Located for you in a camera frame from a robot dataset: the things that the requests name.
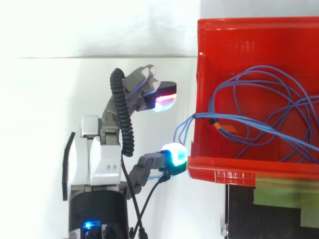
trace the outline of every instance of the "red plastic bin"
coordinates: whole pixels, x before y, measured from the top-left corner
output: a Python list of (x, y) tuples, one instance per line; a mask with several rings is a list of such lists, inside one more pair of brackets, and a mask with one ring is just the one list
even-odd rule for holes
[[(232, 76), (254, 65), (272, 65), (295, 77), (309, 95), (319, 95), (319, 17), (274, 17), (202, 19), (198, 21), (198, 63), (196, 112), (208, 112), (208, 102), (215, 88)], [(265, 76), (249, 75), (269, 79)], [(282, 79), (298, 89), (288, 78)], [(243, 115), (264, 121), (287, 100), (257, 87), (236, 88)], [(238, 114), (232, 88), (216, 95), (216, 112)], [(319, 105), (315, 104), (319, 114)], [(243, 124), (220, 120), (221, 125), (245, 135)], [(319, 145), (319, 129), (312, 122), (313, 145)], [(259, 132), (250, 128), (252, 136)], [(305, 123), (297, 110), (292, 110), (281, 132), (302, 138)], [(195, 135), (188, 171), (192, 178), (216, 183), (255, 186), (256, 177), (319, 182), (319, 165), (302, 163), (295, 153), (285, 162), (278, 162), (292, 151), (279, 137), (271, 143), (248, 149), (234, 159), (245, 145), (224, 138), (208, 119), (195, 121)], [(311, 150), (315, 159), (319, 154)]]

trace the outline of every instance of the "green tape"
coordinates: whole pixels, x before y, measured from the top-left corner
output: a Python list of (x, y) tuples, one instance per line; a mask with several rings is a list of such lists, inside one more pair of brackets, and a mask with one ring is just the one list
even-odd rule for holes
[(256, 179), (254, 204), (301, 209), (301, 226), (319, 228), (319, 183)]
[(319, 193), (302, 193), (301, 226), (319, 228)]

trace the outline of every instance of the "white background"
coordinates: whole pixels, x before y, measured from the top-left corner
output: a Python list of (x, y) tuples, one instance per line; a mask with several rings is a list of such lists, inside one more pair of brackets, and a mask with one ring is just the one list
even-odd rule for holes
[(0, 58), (197, 56), (200, 18), (318, 14), (318, 0), (0, 0)]
[[(101, 116), (114, 68), (129, 74), (147, 64), (157, 66), (158, 80), (177, 82), (177, 101), (166, 112), (133, 115), (136, 147), (134, 156), (125, 159), (128, 171), (143, 154), (172, 142), (176, 126), (194, 113), (196, 58), (0, 60), (0, 225), (6, 228), (1, 237), (19, 232), (27, 239), (67, 238), (61, 176), (68, 137), (83, 115)], [(137, 195), (140, 208), (155, 182)], [(133, 226), (137, 218), (131, 200), (128, 209)], [(218, 239), (223, 212), (224, 185), (190, 179), (184, 172), (158, 186), (143, 225), (151, 239)]]

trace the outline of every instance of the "blue wire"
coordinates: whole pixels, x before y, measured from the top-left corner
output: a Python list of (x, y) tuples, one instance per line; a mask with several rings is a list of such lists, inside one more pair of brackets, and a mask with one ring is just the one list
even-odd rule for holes
[[(273, 89), (273, 88), (264, 86), (264, 85), (250, 84), (250, 83), (241, 84), (240, 82), (231, 82), (231, 83), (229, 83), (229, 85), (233, 85), (232, 83), (235, 83), (236, 85), (245, 85), (245, 86), (251, 85), (251, 86), (262, 87), (262, 88), (265, 88), (265, 89), (268, 89), (268, 90), (271, 90), (271, 91), (276, 92), (277, 94), (279, 94), (279, 95), (283, 96), (284, 98), (286, 98), (287, 100), (289, 100), (291, 103), (294, 102), (294, 101), (292, 101), (290, 98), (288, 98), (287, 96), (285, 96), (284, 94), (282, 94), (281, 92), (279, 92), (279, 91), (277, 91), (277, 90), (275, 90), (275, 89)], [(309, 133), (309, 128), (311, 128), (311, 126), (310, 126), (309, 121), (306, 119), (304, 113), (302, 112), (302, 110), (301, 110), (299, 107), (296, 107), (296, 108), (298, 109), (298, 111), (300, 112), (300, 114), (302, 115), (302, 117), (304, 118), (305, 122), (308, 124), (308, 129), (307, 129), (307, 131), (306, 131), (306, 133), (305, 133), (305, 135), (304, 135), (304, 139), (303, 139), (303, 140), (305, 140), (305, 139), (307, 138), (307, 135), (308, 135), (308, 133)], [(289, 111), (285, 111), (285, 113), (284, 113), (279, 119), (277, 119), (277, 121), (273, 124), (273, 125), (277, 124), (277, 122), (281, 119), (281, 122), (280, 122), (280, 124), (279, 124), (277, 130), (279, 130), (280, 127), (282, 126), (282, 124), (283, 124), (283, 122), (284, 122), (284, 119), (285, 119), (285, 117), (287, 116), (288, 112), (289, 112)], [(259, 146), (262, 146), (262, 145), (265, 145), (265, 144), (269, 143), (269, 142), (272, 141), (274, 138), (275, 138), (275, 136), (273, 136), (273, 137), (272, 137), (269, 141), (267, 141), (266, 143), (260, 144)]]
[[(275, 70), (275, 71), (287, 76), (289, 79), (291, 79), (294, 83), (296, 83), (299, 86), (299, 88), (304, 93), (305, 97), (302, 98), (302, 96), (295, 89), (287, 86), (278, 76), (276, 76), (276, 75), (274, 75), (272, 73), (266, 72), (266, 71), (255, 70), (256, 68), (270, 68), (270, 69), (273, 69), (273, 70)], [(269, 76), (275, 78), (278, 82), (277, 81), (269, 81), (269, 80), (240, 80), (240, 78), (242, 76), (244, 76), (246, 74), (250, 74), (250, 73), (266, 74), (266, 75), (269, 75)], [(275, 85), (283, 86), (287, 90), (287, 95), (281, 93), (280, 91), (278, 91), (278, 90), (276, 90), (274, 88), (271, 88), (271, 87), (268, 87), (268, 86), (265, 86), (265, 85), (261, 85), (259, 83), (267, 83), (267, 84), (275, 84)], [(262, 87), (262, 88), (271, 90), (271, 91), (279, 94), (280, 96), (284, 97), (285, 99), (287, 99), (288, 100), (288, 105), (285, 106), (285, 107), (282, 107), (282, 108), (280, 108), (280, 109), (278, 109), (278, 110), (276, 110), (274, 112), (272, 112), (267, 117), (265, 122), (260, 122), (260, 121), (255, 120), (255, 119), (244, 117), (242, 115), (242, 112), (240, 110), (239, 104), (237, 102), (236, 91), (235, 91), (235, 87), (236, 86), (243, 86), (243, 85), (245, 85), (245, 86), (257, 86), (257, 87)], [(230, 86), (233, 87), (234, 101), (235, 101), (236, 109), (237, 109), (239, 115), (216, 114), (215, 113), (215, 105), (214, 105), (214, 99), (215, 99), (216, 93), (218, 91), (220, 91), (221, 89), (223, 89), (225, 87), (230, 87)], [(300, 99), (298, 101), (294, 102), (292, 100), (291, 92), (296, 94)], [(311, 99), (315, 99), (315, 98), (319, 98), (319, 96), (309, 96), (306, 93), (305, 89), (302, 87), (302, 85), (295, 78), (291, 77), (290, 75), (288, 75), (287, 73), (281, 71), (280, 69), (278, 69), (276, 67), (272, 67), (272, 66), (267, 66), (267, 65), (254, 66), (254, 67), (246, 69), (244, 72), (242, 72), (242, 73), (230, 78), (229, 80), (223, 82), (222, 84), (220, 84), (216, 88), (216, 90), (214, 91), (213, 95), (210, 98), (209, 106), (208, 106), (209, 113), (198, 113), (198, 114), (194, 114), (193, 116), (189, 117), (186, 121), (184, 121), (182, 124), (180, 124), (177, 127), (177, 129), (175, 130), (174, 139), (175, 139), (175, 136), (177, 134), (178, 129), (181, 126), (184, 126), (183, 130), (179, 134), (178, 139), (179, 139), (179, 142), (181, 143), (180, 137), (183, 134), (183, 132), (185, 131), (184, 140), (183, 140), (183, 144), (185, 144), (190, 124), (193, 121), (193, 119), (196, 119), (196, 118), (217, 118), (217, 119), (235, 120), (235, 121), (241, 122), (241, 123), (243, 123), (245, 125), (246, 131), (247, 131), (246, 137), (229, 133), (229, 132), (225, 131), (224, 129), (220, 129), (218, 131), (220, 132), (221, 135), (223, 135), (224, 137), (226, 137), (227, 139), (229, 139), (229, 140), (231, 140), (233, 142), (243, 143), (243, 144), (247, 145), (236, 156), (236, 158), (240, 157), (250, 146), (263, 146), (263, 145), (266, 145), (267, 143), (271, 142), (276, 136), (279, 136), (280, 138), (282, 138), (285, 142), (287, 142), (294, 149), (290, 154), (288, 154), (286, 157), (281, 159), (280, 162), (281, 161), (285, 161), (286, 159), (291, 157), (295, 152), (298, 152), (298, 153), (300, 153), (303, 156), (303, 158), (301, 159), (300, 162), (303, 162), (304, 159), (307, 159), (307, 160), (309, 160), (311, 162), (318, 163), (316, 160), (314, 160), (312, 155), (309, 153), (310, 149), (314, 149), (316, 151), (319, 151), (318, 147), (315, 147), (315, 146), (312, 145), (312, 142), (313, 142), (313, 132), (311, 130), (311, 121), (312, 121), (312, 119), (311, 119), (311, 114), (310, 114), (310, 111), (309, 111), (309, 108), (308, 108), (308, 106), (311, 107), (311, 109), (312, 109), (312, 111), (314, 113), (314, 117), (316, 119), (317, 127), (319, 129), (319, 120), (318, 120), (318, 117), (317, 117), (317, 114), (316, 114), (316, 111), (315, 111), (315, 108), (314, 108), (314, 105), (313, 105), (315, 103), (319, 103), (319, 101), (313, 101), (313, 102), (311, 101)], [(300, 109), (300, 106), (304, 106), (306, 108), (308, 119), (306, 118), (304, 112)], [(304, 135), (303, 140), (299, 140), (299, 139), (293, 138), (293, 137), (291, 137), (289, 135), (286, 135), (286, 134), (283, 134), (283, 133), (279, 132), (283, 122), (285, 121), (285, 118), (288, 115), (288, 113), (294, 108), (296, 108), (299, 111), (299, 113), (301, 114), (302, 118), (304, 119), (304, 121), (307, 124), (307, 130), (306, 130), (306, 133)], [(267, 122), (276, 113), (278, 113), (280, 111), (284, 111), (283, 114), (271, 126), (267, 125)], [(249, 137), (249, 135), (250, 135), (249, 126), (259, 129), (261, 131), (259, 133), (259, 135), (256, 136), (255, 138), (250, 138)], [(267, 132), (273, 134), (271, 139), (267, 140), (264, 143), (255, 143), (258, 139), (260, 139)], [(306, 143), (305, 140), (306, 140), (306, 138), (308, 136), (309, 136), (309, 143)]]

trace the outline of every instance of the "glowing fingertip sensor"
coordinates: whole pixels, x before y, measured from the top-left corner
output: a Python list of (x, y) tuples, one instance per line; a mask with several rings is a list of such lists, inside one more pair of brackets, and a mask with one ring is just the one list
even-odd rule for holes
[(153, 111), (161, 112), (170, 109), (176, 101), (176, 94), (168, 95), (168, 96), (160, 96), (155, 100), (155, 107)]
[(169, 143), (163, 146), (163, 150), (168, 150), (171, 154), (174, 166), (179, 166), (187, 162), (187, 149), (180, 143)]
[(95, 222), (86, 222), (83, 224), (83, 229), (90, 230), (92, 227), (100, 227), (101, 222), (100, 221), (95, 221)]

